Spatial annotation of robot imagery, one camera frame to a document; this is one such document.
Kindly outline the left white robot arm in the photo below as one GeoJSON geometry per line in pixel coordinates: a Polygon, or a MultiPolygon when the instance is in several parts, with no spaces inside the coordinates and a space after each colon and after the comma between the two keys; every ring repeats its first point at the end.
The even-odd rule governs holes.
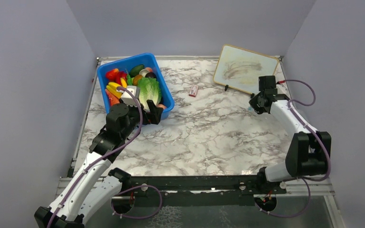
{"type": "Polygon", "coordinates": [[[93,139],[90,152],[75,177],[48,206],[34,214],[40,228],[83,228],[91,216],[112,196],[135,190],[131,175],[119,168],[111,170],[98,187],[97,180],[120,152],[140,133],[143,125],[158,124],[163,108],[148,100],[143,106],[115,104],[106,115],[106,124],[93,139]]]}

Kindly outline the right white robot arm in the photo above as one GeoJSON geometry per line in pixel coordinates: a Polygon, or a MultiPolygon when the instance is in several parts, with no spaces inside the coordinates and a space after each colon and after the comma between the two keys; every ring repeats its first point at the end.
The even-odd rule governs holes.
{"type": "Polygon", "coordinates": [[[257,173],[255,187],[261,193],[269,192],[274,184],[283,181],[300,178],[324,181],[331,173],[331,135],[313,127],[294,106],[305,103],[278,93],[277,86],[285,82],[277,81],[275,76],[260,76],[259,92],[249,101],[257,114],[274,116],[292,137],[285,160],[257,173]]]}

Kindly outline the green toy lettuce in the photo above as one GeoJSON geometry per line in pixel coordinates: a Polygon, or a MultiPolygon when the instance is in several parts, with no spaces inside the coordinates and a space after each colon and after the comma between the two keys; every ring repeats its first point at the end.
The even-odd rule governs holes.
{"type": "Polygon", "coordinates": [[[158,105],[162,98],[160,84],[155,78],[142,77],[137,86],[140,88],[139,101],[144,106],[145,111],[149,111],[147,100],[152,100],[155,105],[158,105]]]}

